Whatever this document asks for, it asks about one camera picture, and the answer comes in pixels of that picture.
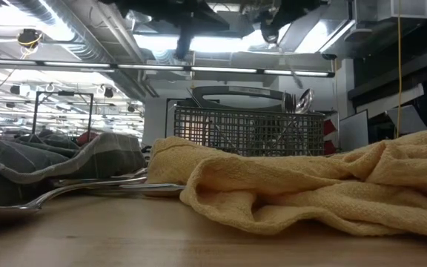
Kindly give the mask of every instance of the ceiling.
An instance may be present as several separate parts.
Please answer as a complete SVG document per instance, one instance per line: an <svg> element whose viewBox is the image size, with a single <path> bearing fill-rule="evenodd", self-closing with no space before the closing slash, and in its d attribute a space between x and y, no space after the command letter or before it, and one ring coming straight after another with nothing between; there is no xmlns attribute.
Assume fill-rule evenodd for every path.
<svg viewBox="0 0 427 267"><path fill-rule="evenodd" d="M332 0L329 6L321 7L284 26L280 31L279 47L266 44L258 26L251 23L254 12L261 7L277 6L279 1L212 1L209 5L229 22L231 29L196 37L191 45L192 51L183 62L172 57L178 30L165 22L147 20L148 23L142 23L142 14L133 13L123 19L114 6L106 6L95 0L0 2L11 4L0 6L0 59L330 72L333 71L331 62L316 53L321 49L321 52L335 53L341 57L355 57L368 53L367 49L359 49L365 45L375 50L380 48L367 40L349 44L343 39L351 30L350 27L345 27L352 25L353 19L357 19L357 7L367 4L369 0L355 1L354 3L359 5L356 7L351 6L347 0ZM241 3L246 5L249 13L240 14ZM374 12L377 11L361 10L361 16L367 17L368 14L373 17ZM387 23L393 23L393 20L386 19L365 25ZM409 22L409 27L416 25L416 21ZM31 49L29 53L28 49L16 41L17 35L25 28L33 28L43 33L37 48ZM335 39L338 32L341 36ZM376 27L375 32L379 33L380 27ZM87 98L67 98L56 94L60 90L70 90L94 95L94 129L141 136L144 120L142 102L147 98L162 96L165 88L153 88L153 85L166 84L159 81L166 81L173 88L176 83L183 85L192 80L196 81L197 85L206 81L261 82L264 87L269 87L275 78L268 75L215 72L116 70L112 73L97 73L90 69L80 69L76 72L42 70L38 66L32 70L15 71L0 68L0 122L3 122L0 123L0 131L29 131L32 128L36 91L48 88L53 90L54 94L39 107L39 127L46 125L66 134L77 134L77 131L85 129L87 122L81 117L87 116L89 110L87 105L83 105ZM1 81L5 79L7 81L2 85ZM14 85L24 88L24 93L11 93L11 86ZM106 88L113 88L113 97L104 96L103 91ZM60 105L63 104L71 105L71 108L61 109ZM128 111L130 105L136 108L134 112Z"/></svg>

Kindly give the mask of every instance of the metal basket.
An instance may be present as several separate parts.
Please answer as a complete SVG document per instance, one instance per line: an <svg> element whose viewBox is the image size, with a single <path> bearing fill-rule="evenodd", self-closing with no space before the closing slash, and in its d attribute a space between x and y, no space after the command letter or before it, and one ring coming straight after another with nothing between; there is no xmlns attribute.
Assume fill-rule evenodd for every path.
<svg viewBox="0 0 427 267"><path fill-rule="evenodd" d="M177 106L174 135L242 156L320 156L324 118Z"/></svg>

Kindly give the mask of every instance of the table surface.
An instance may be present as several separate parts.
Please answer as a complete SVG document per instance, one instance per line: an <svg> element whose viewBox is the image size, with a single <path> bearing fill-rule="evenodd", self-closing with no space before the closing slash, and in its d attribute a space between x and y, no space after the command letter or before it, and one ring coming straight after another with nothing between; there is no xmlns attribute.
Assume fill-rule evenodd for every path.
<svg viewBox="0 0 427 267"><path fill-rule="evenodd" d="M0 228L0 266L427 266L427 238L352 237L302 222L260 237L178 200L68 196Z"/></svg>

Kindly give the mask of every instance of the towel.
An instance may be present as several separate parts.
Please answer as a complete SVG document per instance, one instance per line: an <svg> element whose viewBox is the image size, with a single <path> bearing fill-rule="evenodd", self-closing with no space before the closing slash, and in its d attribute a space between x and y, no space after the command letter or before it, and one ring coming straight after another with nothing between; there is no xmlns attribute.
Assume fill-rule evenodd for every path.
<svg viewBox="0 0 427 267"><path fill-rule="evenodd" d="M427 131L331 157L241 157L156 141L148 182L186 185L183 203L254 234L318 220L357 236L427 236Z"/></svg>

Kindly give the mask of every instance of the exposed pipe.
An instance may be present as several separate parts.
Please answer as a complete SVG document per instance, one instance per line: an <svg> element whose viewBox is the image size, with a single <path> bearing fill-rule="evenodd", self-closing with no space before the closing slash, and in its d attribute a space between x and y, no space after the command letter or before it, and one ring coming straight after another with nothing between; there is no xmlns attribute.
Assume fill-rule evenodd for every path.
<svg viewBox="0 0 427 267"><path fill-rule="evenodd" d="M116 40L118 40L118 42L123 46L123 48L125 49L125 51L131 56L131 58L133 58L133 60L135 62L140 62L141 58L140 56L142 55L138 55L136 53L136 51L128 44L128 41L123 38L123 36L120 35L120 31L123 32L123 30L118 31L115 26L113 25L113 23L111 23L110 19L105 15L105 13L103 12L103 10L101 9L101 7L99 6L99 3L97 2L97 0L91 0L91 4L93 9L98 12L98 14L100 15L100 17L102 18L102 21L105 23L105 25L108 27L108 30L110 30L110 32L115 36ZM144 89L152 96L152 97L159 97L159 95L156 93L156 91L151 92L151 90L146 87L144 85Z"/></svg>
<svg viewBox="0 0 427 267"><path fill-rule="evenodd" d="M14 38L14 37L9 37L9 36L0 36L0 42L17 42L18 39ZM85 45L84 43L80 42L72 42L72 41L48 41L48 40L44 40L42 39L40 41L41 44L46 44L46 45Z"/></svg>
<svg viewBox="0 0 427 267"><path fill-rule="evenodd" d="M98 10L99 13L103 13L103 11L100 9L100 6L98 5L98 3L96 3L96 0L92 0L94 3L94 7ZM118 27L119 32L121 32L121 34L124 36L125 41L128 42L129 47L131 48L131 50L136 54L136 56L132 56L135 60L137 59L138 62L144 62L144 56L142 55L142 51L141 48L139 48L138 44L136 43L136 40L133 37L132 33L128 33L125 29L125 26L123 25L122 20L119 18L119 14L117 13L118 11L115 11L114 9L114 5L106 5L106 12L107 14L111 17L111 19L113 20L113 22L115 23L115 25ZM106 21L104 20L105 23L110 23L110 21L106 18ZM154 88L149 87L149 86L145 86L145 89L148 91L148 93L152 96L152 97L159 97L159 94L154 90Z"/></svg>
<svg viewBox="0 0 427 267"><path fill-rule="evenodd" d="M141 48L139 48L138 44L136 43L136 40L133 37L132 33L128 33L125 30L125 26L123 25L122 20L119 18L118 11L115 11L113 9L113 5L107 6L107 14L111 17L115 25L119 28L119 31L122 33L122 35L125 37L126 41L128 41L128 44L130 44L131 48L134 50L134 52L138 55L139 61L144 62L145 59L142 56Z"/></svg>
<svg viewBox="0 0 427 267"><path fill-rule="evenodd" d="M176 65L174 56L169 50L152 50L154 58L160 65Z"/></svg>
<svg viewBox="0 0 427 267"><path fill-rule="evenodd" d="M114 58L100 44L98 39L87 29L73 11L59 0L5 0L8 4L35 16L47 26L60 26L60 21L75 34L74 42L85 45L74 45L65 47L73 55L86 62L115 62ZM126 96L133 99L144 99L146 92L144 88L126 73L117 70L114 73L103 73L110 77L115 83L120 85Z"/></svg>

